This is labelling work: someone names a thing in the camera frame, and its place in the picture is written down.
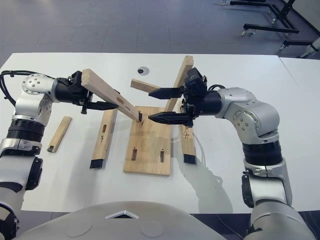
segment white table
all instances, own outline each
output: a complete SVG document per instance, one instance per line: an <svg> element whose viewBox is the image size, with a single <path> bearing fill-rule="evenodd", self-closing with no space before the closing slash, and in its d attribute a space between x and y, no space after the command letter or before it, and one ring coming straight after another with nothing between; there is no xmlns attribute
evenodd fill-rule
<svg viewBox="0 0 320 240"><path fill-rule="evenodd" d="M171 87L183 57L182 54L15 53L2 70L23 69L67 77L77 70L91 68L133 105L162 107L165 100L130 88L131 78ZM208 77L209 85L246 88L260 101L276 107L281 119L280 142L287 159L293 207L298 211L319 209L317 102L306 104L304 99L308 94L301 92L277 56L195 54L193 57L195 67ZM150 73L138 75L141 66L148 67ZM18 76L6 78L15 99L21 93L21 81ZM11 123L13 106L1 97L0 110L3 138ZM197 166L183 163L179 128L174 126L171 175L162 177L123 172L132 121L120 112L105 169L89 169L102 112L89 110L87 115L81 115L80 110L71 104L54 103L42 139L42 179L38 188L25 194L23 210L72 212L106 202L153 201L189 213L251 212L243 203L241 192L242 145L228 121L212 116L195 121ZM46 148L63 116L71 116L73 121L58 152L49 153Z"/></svg>

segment wooden stick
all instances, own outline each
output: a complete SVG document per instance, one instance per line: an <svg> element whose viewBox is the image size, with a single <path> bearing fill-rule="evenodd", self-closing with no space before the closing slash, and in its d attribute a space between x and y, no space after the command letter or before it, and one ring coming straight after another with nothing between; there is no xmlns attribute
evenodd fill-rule
<svg viewBox="0 0 320 240"><path fill-rule="evenodd" d="M72 117L70 116L64 116L57 128L57 130L55 131L55 134L53 135L53 138L48 146L47 151L51 152L51 153L55 153L58 148L59 145L62 141L62 139L64 138L66 131L71 123Z"/></svg>
<svg viewBox="0 0 320 240"><path fill-rule="evenodd" d="M134 78L131 79L130 87L132 87L134 89L138 89L138 90L146 92L146 93L151 93L154 90L157 90L160 88L159 86L152 85L152 84L149 84L149 83L146 83L144 81L140 81L140 80L137 80Z"/></svg>
<svg viewBox="0 0 320 240"><path fill-rule="evenodd" d="M139 113L138 109L136 109L91 69L84 69L82 71L81 81L81 85L83 87L93 92L98 97L107 102L117 104L119 106L118 110L129 118L139 122L141 121L142 115Z"/></svg>
<svg viewBox="0 0 320 240"><path fill-rule="evenodd" d="M182 65L180 67L178 76L176 77L176 80L174 82L173 87L178 88L182 85L185 84L185 79L187 78L187 71L192 69L194 66L194 58L192 56L185 56L182 62ZM172 112L176 103L177 103L178 98L171 98L168 100L168 102L165 105L165 111L166 112Z"/></svg>
<svg viewBox="0 0 320 240"><path fill-rule="evenodd" d="M181 113L182 103L179 102L179 113ZM194 131L191 127L180 125L181 130L181 145L183 162L187 164L196 164L196 151L194 142Z"/></svg>
<svg viewBox="0 0 320 240"><path fill-rule="evenodd" d="M116 109L106 110L103 112L100 129L90 163L91 169L102 168L103 161L109 152L112 135L114 133L116 116Z"/></svg>

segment wooden board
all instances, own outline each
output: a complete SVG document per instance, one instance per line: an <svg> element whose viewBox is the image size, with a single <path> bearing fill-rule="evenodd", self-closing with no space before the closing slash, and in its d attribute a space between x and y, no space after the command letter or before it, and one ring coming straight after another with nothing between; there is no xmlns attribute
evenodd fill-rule
<svg viewBox="0 0 320 240"><path fill-rule="evenodd" d="M181 102L179 102L179 113L181 113L181 105ZM186 127L185 125L180 125L180 136L183 162L187 164L196 164L196 150L193 129L191 127Z"/></svg>
<svg viewBox="0 0 320 240"><path fill-rule="evenodd" d="M106 102L117 104L118 110L129 118L141 121L139 111L91 69L82 71L81 85Z"/></svg>
<svg viewBox="0 0 320 240"><path fill-rule="evenodd" d="M51 142L49 143L49 146L47 148L48 152L55 153L58 150L59 145L64 138L66 131L68 130L71 120L72 117L70 116L64 116L62 118L57 130L55 131L55 134L53 135Z"/></svg>
<svg viewBox="0 0 320 240"><path fill-rule="evenodd" d="M194 66L194 58L192 56L185 56L180 70L178 72L178 76L176 77L176 80L174 82L173 87L178 88L185 84L185 79L187 78L187 71L192 69ZM167 101L165 105L165 112L172 112L174 110L174 107L177 103L178 98L171 98Z"/></svg>
<svg viewBox="0 0 320 240"><path fill-rule="evenodd" d="M103 112L100 129L95 142L95 147L90 163L91 169L102 168L110 149L112 135L114 133L117 110L106 110Z"/></svg>
<svg viewBox="0 0 320 240"><path fill-rule="evenodd" d="M148 119L161 107L137 106L142 121L133 120L123 171L169 176L171 172L171 126Z"/></svg>
<svg viewBox="0 0 320 240"><path fill-rule="evenodd" d="M138 90L146 92L146 93L151 93L154 90L157 90L160 88L159 86L152 85L152 84L149 84L149 83L146 83L144 81L140 81L140 80L137 80L134 78L131 79L130 87L134 88L134 89L138 89Z"/></svg>

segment black cable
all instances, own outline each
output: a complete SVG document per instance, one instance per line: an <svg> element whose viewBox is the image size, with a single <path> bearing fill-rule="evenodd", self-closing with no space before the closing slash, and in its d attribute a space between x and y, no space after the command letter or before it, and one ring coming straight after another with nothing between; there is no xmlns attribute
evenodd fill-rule
<svg viewBox="0 0 320 240"><path fill-rule="evenodd" d="M220 84L214 84L209 87L208 91L213 91L215 88L225 89L226 87Z"/></svg>
<svg viewBox="0 0 320 240"><path fill-rule="evenodd" d="M6 83L5 83L5 76L6 75L10 75L10 77L14 77L15 75L18 76L28 76L31 74L38 74L38 72L35 71L28 71L28 70L14 70L14 71L9 71L9 70L4 70L1 72L0 74L0 89L2 90L3 94L5 95L4 99L8 99L10 101L10 103L15 106L16 105L16 101L12 98L12 96L10 95Z"/></svg>

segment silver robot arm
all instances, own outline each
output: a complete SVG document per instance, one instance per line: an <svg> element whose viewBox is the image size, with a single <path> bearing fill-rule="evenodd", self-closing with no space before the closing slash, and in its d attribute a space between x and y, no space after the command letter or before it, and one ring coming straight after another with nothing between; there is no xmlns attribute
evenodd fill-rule
<svg viewBox="0 0 320 240"><path fill-rule="evenodd" d="M217 118L229 120L242 142L245 172L244 203L253 208L245 240L315 240L302 217L291 207L286 160L279 144L279 114L242 88L220 89Z"/></svg>
<svg viewBox="0 0 320 240"><path fill-rule="evenodd" d="M213 85L196 68L188 71L185 85L160 88L149 94L159 99L182 95L181 112L149 116L163 124L192 127L199 116L229 120L235 127L244 153L242 176L244 203L253 208L246 240L315 240L304 220L292 207L286 160L279 143L277 110L242 88Z"/></svg>
<svg viewBox="0 0 320 240"><path fill-rule="evenodd" d="M0 240L16 236L25 192L39 184L43 160L36 155L42 148L52 103L82 106L82 114L87 109L117 107L113 103L92 102L93 94L81 86L80 71L68 78L51 78L40 73L27 75L21 85L21 96L15 102L4 85L3 73L7 72L1 74L1 89L15 110L7 136L0 144Z"/></svg>

